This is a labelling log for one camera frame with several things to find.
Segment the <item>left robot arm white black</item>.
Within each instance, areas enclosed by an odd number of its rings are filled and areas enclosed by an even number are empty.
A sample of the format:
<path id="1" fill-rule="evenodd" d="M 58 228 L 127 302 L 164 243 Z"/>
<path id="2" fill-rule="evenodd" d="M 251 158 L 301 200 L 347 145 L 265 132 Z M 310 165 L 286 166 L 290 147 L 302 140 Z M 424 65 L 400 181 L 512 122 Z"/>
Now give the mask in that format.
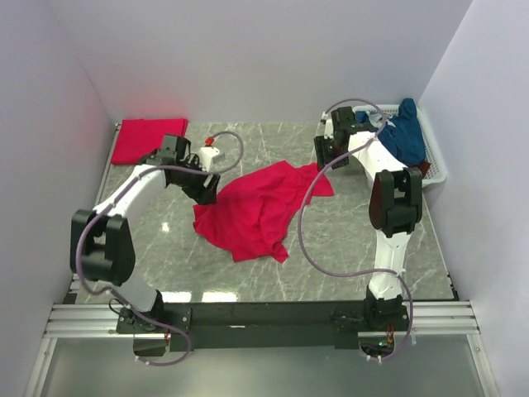
<path id="1" fill-rule="evenodd" d="M 160 147 L 142 156 L 126 181 L 105 201 L 77 211 L 71 221 L 71 270 L 91 295 L 112 294 L 146 332 L 165 321 L 161 293 L 136 271 L 131 226 L 145 206 L 175 185 L 198 204 L 214 204 L 220 175 L 211 171 L 221 152 L 209 137 L 191 150 L 181 136 L 164 136 Z"/>

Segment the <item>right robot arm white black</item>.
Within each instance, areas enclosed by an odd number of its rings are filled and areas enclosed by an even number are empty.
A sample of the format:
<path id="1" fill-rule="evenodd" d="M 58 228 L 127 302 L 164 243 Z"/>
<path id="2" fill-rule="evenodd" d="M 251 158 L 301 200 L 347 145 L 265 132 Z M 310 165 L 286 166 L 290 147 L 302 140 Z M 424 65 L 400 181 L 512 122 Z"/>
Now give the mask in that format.
<path id="1" fill-rule="evenodd" d="M 374 269 L 369 281 L 363 320 L 380 330 L 407 317 L 400 277 L 407 244 L 422 219 L 422 172 L 397 160 L 376 136 L 376 130 L 356 120 L 351 107 L 322 114 L 324 132 L 314 138 L 319 169 L 333 169 L 356 158 L 370 182 L 369 220 L 376 233 Z"/>

